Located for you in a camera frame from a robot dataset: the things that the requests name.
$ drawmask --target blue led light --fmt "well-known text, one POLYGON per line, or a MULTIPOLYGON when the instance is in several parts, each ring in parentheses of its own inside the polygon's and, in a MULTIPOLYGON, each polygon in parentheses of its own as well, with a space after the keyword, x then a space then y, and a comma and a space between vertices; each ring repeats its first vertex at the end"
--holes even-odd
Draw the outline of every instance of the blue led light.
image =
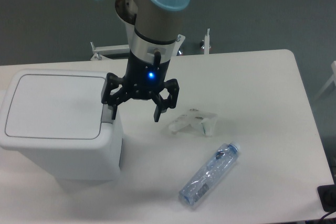
POLYGON ((154 79, 155 78, 155 74, 152 73, 152 72, 149 72, 148 73, 148 77, 149 77, 149 79, 154 79))

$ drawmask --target white trash bin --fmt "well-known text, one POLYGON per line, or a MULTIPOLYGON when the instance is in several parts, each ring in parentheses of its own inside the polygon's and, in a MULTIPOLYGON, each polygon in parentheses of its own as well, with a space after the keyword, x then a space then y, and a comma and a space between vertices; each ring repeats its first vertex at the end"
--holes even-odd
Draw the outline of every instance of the white trash bin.
POLYGON ((22 70, 0 108, 0 146, 64 179, 120 175, 123 129, 101 103, 105 72, 22 70))

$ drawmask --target bottle cap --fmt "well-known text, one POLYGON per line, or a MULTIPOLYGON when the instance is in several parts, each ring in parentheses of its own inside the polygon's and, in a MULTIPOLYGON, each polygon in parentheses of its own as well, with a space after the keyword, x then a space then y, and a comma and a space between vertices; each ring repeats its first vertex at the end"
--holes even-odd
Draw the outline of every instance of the bottle cap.
POLYGON ((230 145, 232 145, 237 152, 240 152, 240 145, 237 142, 232 142, 230 145))

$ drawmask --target plastic water bottle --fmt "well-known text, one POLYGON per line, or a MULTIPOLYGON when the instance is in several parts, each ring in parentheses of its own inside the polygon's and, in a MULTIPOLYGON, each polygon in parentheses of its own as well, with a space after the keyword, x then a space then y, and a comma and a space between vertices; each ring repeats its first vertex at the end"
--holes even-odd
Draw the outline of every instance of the plastic water bottle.
POLYGON ((223 144, 214 155, 198 170, 180 191, 180 196, 193 206, 228 171, 238 158, 239 146, 235 143, 223 144))

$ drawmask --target crumpled plastic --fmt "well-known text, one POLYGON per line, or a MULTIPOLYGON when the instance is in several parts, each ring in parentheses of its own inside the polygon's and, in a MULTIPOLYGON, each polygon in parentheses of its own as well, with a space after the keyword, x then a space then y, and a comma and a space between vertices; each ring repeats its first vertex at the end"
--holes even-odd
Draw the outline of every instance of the crumpled plastic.
POLYGON ((213 136, 217 119, 218 115, 216 113, 190 109, 171 122, 168 128, 173 133, 177 133, 181 129, 191 125, 192 128, 203 135, 213 136))

